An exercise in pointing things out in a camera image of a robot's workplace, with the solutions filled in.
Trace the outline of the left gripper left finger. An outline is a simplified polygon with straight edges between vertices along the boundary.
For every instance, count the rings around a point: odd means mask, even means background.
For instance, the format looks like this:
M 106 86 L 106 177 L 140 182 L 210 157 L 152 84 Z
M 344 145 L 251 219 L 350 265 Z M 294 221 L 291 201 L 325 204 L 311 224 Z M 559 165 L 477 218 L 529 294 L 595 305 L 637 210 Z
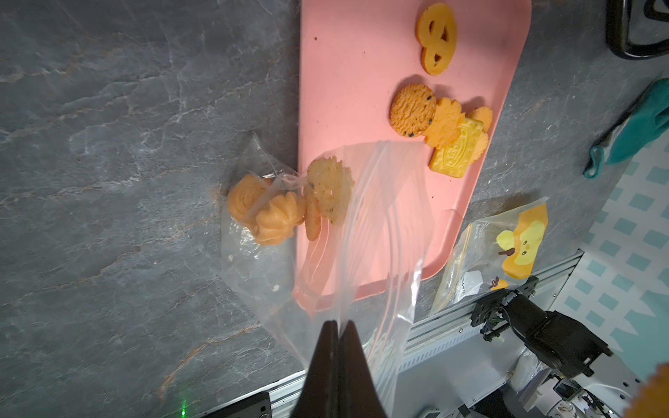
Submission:
M 327 418 L 339 413 L 339 329 L 324 322 L 308 367 L 301 395 L 291 417 Z

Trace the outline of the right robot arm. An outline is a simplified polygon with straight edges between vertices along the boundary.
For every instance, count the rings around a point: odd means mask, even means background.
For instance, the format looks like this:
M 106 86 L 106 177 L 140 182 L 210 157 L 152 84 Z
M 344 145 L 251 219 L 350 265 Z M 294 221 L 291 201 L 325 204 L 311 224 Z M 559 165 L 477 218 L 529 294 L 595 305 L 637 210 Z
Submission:
M 558 311 L 546 311 L 532 300 L 539 279 L 531 276 L 516 289 L 496 290 L 477 301 L 470 317 L 486 341 L 510 329 L 540 362 L 572 382 L 573 395 L 586 394 L 604 417 L 622 416 L 642 381 L 587 326 Z

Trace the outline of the clear resealable bag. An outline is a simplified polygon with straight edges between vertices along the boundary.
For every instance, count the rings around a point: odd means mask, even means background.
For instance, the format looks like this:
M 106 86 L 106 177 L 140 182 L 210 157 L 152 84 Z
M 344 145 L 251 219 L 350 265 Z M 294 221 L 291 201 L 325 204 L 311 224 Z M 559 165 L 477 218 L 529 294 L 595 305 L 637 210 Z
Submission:
M 303 223 L 257 244 L 256 215 L 288 192 L 305 200 Z M 296 172 L 252 136 L 221 210 L 222 278 L 306 374 L 324 322 L 339 339 L 355 322 L 388 417 L 432 235 L 420 144 L 343 146 Z

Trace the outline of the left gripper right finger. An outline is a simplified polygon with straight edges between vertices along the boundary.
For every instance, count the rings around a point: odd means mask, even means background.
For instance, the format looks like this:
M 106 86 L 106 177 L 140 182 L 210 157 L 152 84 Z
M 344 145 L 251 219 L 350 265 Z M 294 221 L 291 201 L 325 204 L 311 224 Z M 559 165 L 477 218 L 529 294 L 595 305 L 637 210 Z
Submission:
M 346 324 L 338 346 L 338 416 L 386 417 L 355 322 Z

